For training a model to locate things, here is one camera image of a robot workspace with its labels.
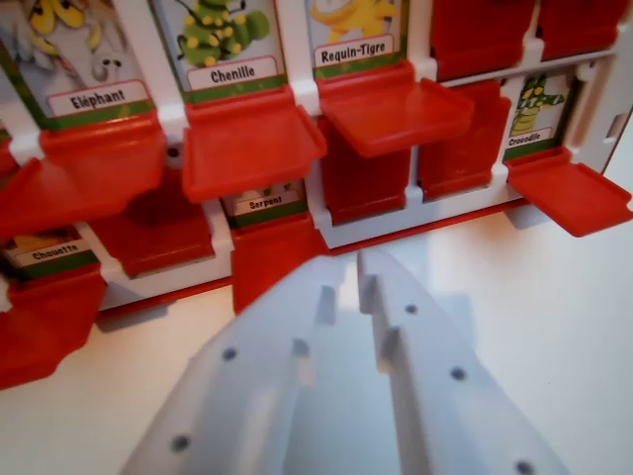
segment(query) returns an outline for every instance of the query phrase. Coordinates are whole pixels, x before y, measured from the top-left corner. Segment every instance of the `hole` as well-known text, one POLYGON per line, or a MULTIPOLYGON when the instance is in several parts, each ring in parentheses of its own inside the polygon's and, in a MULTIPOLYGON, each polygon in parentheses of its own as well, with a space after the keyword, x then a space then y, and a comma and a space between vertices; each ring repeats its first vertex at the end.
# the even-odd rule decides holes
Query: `hole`
POLYGON ((466 371, 460 367, 453 368, 451 369, 451 377, 456 381, 464 381, 466 379, 466 371))
POLYGON ((531 463, 526 462, 525 460, 519 460, 516 462, 516 472, 521 475, 532 475, 535 473, 534 467, 531 463))
POLYGON ((182 452, 190 443, 191 439, 188 435, 176 435, 171 439, 171 449, 176 453, 182 452))
POLYGON ((231 361, 237 356, 237 350, 235 348, 227 348, 222 353, 224 361, 231 361))

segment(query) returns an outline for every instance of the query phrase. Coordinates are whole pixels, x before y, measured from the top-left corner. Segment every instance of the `label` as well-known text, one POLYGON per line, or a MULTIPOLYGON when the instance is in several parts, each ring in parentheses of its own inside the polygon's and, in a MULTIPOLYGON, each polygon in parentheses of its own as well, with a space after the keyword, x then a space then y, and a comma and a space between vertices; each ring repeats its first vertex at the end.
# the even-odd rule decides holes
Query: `label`
POLYGON ((277 75, 277 64, 273 56, 256 57, 244 61, 191 69, 188 73, 192 89, 206 89, 237 82, 261 79, 277 75))
POLYGON ((518 136, 512 136, 507 143, 507 148, 513 148, 515 146, 525 145, 527 143, 535 143, 545 141, 552 137, 552 128, 541 129, 540 131, 526 132, 518 136))
POLYGON ((90 246, 85 240, 78 239, 39 250, 22 252, 22 249, 18 249, 18 251, 9 251, 9 255, 13 258, 13 261, 18 267, 26 267, 28 265, 37 264, 38 262, 46 262, 65 255, 76 254, 83 250, 90 250, 90 246))
POLYGON ((98 262, 74 227, 5 240, 0 246, 0 258, 6 262, 7 275, 21 281, 98 262))
POLYGON ((296 191, 287 191, 275 196, 256 198, 254 200, 243 200, 235 203, 234 213, 236 215, 243 215, 244 213, 274 208, 297 200, 299 200, 299 195, 296 191))
POLYGON ((389 54, 390 52, 394 52, 394 37, 381 35, 374 38, 318 47, 315 50, 315 64, 316 67, 328 66, 364 57, 389 54))
POLYGON ((578 88, 569 69, 525 78, 503 159, 560 145, 578 88))
POLYGON ((0 62, 42 128, 151 110, 111 2, 14 3, 2 13, 0 62))
POLYGON ((138 81, 119 82, 48 97, 48 105, 55 116, 65 116, 129 102, 147 99, 145 85, 138 81))
POLYGON ((315 77, 399 62, 406 56, 408 0, 305 0, 315 77))
POLYGON ((156 24, 188 102, 288 82, 274 0, 151 0, 156 24))
POLYGON ((308 209, 303 180, 277 183, 222 198, 228 222, 234 228, 263 223, 308 209))

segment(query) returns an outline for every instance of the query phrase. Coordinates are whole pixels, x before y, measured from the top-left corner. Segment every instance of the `compartment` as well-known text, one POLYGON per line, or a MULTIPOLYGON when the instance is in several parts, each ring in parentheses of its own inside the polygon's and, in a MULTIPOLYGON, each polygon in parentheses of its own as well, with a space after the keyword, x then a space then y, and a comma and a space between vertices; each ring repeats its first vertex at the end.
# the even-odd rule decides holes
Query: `compartment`
POLYGON ((48 376, 83 346, 105 289, 98 265, 32 287, 12 286, 12 308, 0 312, 0 389, 48 376))
POLYGON ((503 140, 511 101, 500 96, 497 81, 455 87, 475 104, 471 126, 454 139, 421 145, 417 180, 424 200, 490 183, 503 140))
POLYGON ((543 59, 609 48, 629 0, 541 0, 539 36, 543 59))
POLYGON ((582 86, 573 67, 526 76, 504 142, 503 160, 560 145, 582 86))
POLYGON ((407 56, 407 0, 305 0, 316 79, 353 74, 407 56))
POLYGON ((327 139, 321 163, 333 224, 406 203, 411 148, 468 130, 472 102, 439 84, 416 83, 410 63, 317 82, 327 139))
POLYGON ((511 67, 523 56, 523 36, 535 0, 433 2, 431 52, 446 80, 511 67))
POLYGON ((321 117, 318 127, 327 140, 327 154, 320 168, 325 205, 333 225, 405 206, 410 148, 367 159, 327 118, 321 117))
POLYGON ((158 188, 88 225, 131 278, 214 256, 209 223, 202 207, 185 197, 180 170, 165 169, 158 188))

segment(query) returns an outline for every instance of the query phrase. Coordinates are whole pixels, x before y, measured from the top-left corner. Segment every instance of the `red plastic flap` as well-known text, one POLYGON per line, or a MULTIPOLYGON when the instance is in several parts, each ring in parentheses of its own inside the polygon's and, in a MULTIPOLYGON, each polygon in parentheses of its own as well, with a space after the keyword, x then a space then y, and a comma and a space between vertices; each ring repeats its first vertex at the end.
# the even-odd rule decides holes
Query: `red plastic flap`
POLYGON ((303 178, 327 145, 288 86, 188 106, 185 193, 194 203, 303 178))
POLYGON ((309 213, 233 233, 233 309, 241 312, 304 262, 328 255, 309 213))
POLYGON ((13 308, 0 313, 0 389, 48 376, 83 346, 105 289, 98 265, 28 289, 12 288, 13 308))
POLYGON ((558 147, 507 161, 507 181, 578 238, 633 218, 630 193, 589 167, 570 163, 571 157, 558 147))
POLYGON ((165 169, 158 188, 122 213, 89 223, 128 275, 214 255, 205 213, 185 197, 181 180, 179 170, 165 169))
POLYGON ((371 158, 463 134, 473 103, 428 79, 410 63, 318 81, 325 116, 362 156, 371 158))
POLYGON ((46 159, 0 191, 0 238, 120 213, 158 186, 167 144, 154 115, 76 129, 43 132, 46 159))
POLYGON ((538 25, 544 59, 605 49, 617 39, 617 23, 629 0, 542 0, 538 25))
POLYGON ((523 56, 535 0, 433 2, 438 80, 510 67, 523 56))
POLYGON ((11 141, 4 141, 0 144, 0 178, 18 169, 18 164, 9 151, 10 142, 11 141))
POLYGON ((511 107, 500 89, 494 80, 454 89, 475 103, 473 122, 466 134, 420 146, 417 178, 424 200, 490 183, 511 107))

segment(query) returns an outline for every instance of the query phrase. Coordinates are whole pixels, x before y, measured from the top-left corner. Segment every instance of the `red plastic base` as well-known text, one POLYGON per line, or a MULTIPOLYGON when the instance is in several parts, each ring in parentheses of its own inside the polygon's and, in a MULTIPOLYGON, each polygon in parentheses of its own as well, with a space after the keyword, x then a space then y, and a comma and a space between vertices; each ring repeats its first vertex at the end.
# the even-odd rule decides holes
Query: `red plastic base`
POLYGON ((304 262, 329 254, 309 213, 233 232, 233 308, 241 312, 304 262))
POLYGON ((433 2, 431 46, 437 78, 510 67, 523 56, 535 0, 441 0, 433 2))
POLYGON ((470 129, 459 137, 421 145, 417 178, 424 200, 490 183, 512 102, 500 96, 496 81, 454 88, 475 103, 470 129))
MULTIPOLYGON (((518 200, 510 201, 508 203, 502 203, 500 205, 490 206, 489 208, 485 208, 483 210, 473 211, 471 213, 455 216, 453 218, 447 218, 446 220, 436 221, 434 223, 421 225, 415 228, 409 228, 408 230, 402 230, 402 231, 398 231, 396 233, 391 233, 384 236, 373 237, 371 239, 362 240, 360 242, 354 242, 352 244, 337 247, 335 249, 329 249, 327 255, 340 255, 346 252, 353 252, 356 250, 360 250, 364 247, 370 247, 372 245, 383 244, 385 242, 390 242, 396 239, 409 238, 411 236, 433 231, 439 228, 443 228, 445 226, 451 226, 451 225, 463 223, 465 221, 475 220, 483 216, 492 215, 494 213, 499 213, 506 210, 511 210, 513 208, 517 208, 519 206, 524 206, 527 204, 528 204, 527 200, 520 198, 518 200)), ((203 292, 209 292, 211 290, 216 290, 221 287, 225 287, 227 285, 233 285, 233 284, 234 282, 231 276, 231 277, 226 277, 220 280, 206 282, 204 284, 196 285, 194 287, 189 287, 187 289, 176 290, 174 292, 169 292, 168 294, 157 295, 149 299, 140 300, 138 302, 132 302, 131 304, 122 305, 121 307, 116 307, 114 309, 103 310, 100 312, 98 320, 122 317, 132 312, 140 312, 157 305, 166 305, 166 304, 175 302, 177 300, 184 299, 186 297, 191 297, 192 295, 201 294, 203 292)))
POLYGON ((194 203, 303 178, 326 144, 288 86, 188 106, 185 193, 194 203))
POLYGON ((106 290, 99 266, 18 290, 13 308, 0 313, 0 389, 51 374, 83 346, 106 290))
POLYGON ((89 224, 132 277, 214 255, 205 214, 183 194, 178 170, 165 169, 160 186, 122 213, 89 224))
POLYGON ((320 161, 325 204, 338 225, 394 211, 405 205, 410 149, 368 160, 360 156, 325 117, 318 127, 327 139, 320 161))
POLYGON ((121 213, 160 183, 165 136, 155 113, 42 132, 32 159, 0 191, 0 238, 121 213))
POLYGON ((577 238, 631 220, 631 194, 571 157, 558 147, 508 161, 507 181, 577 238))
POLYGON ((473 104, 450 89, 414 82, 408 61, 317 84, 323 114, 365 157, 458 136, 473 114, 473 104))
POLYGON ((543 59, 609 48, 629 0, 542 0, 538 25, 543 59))

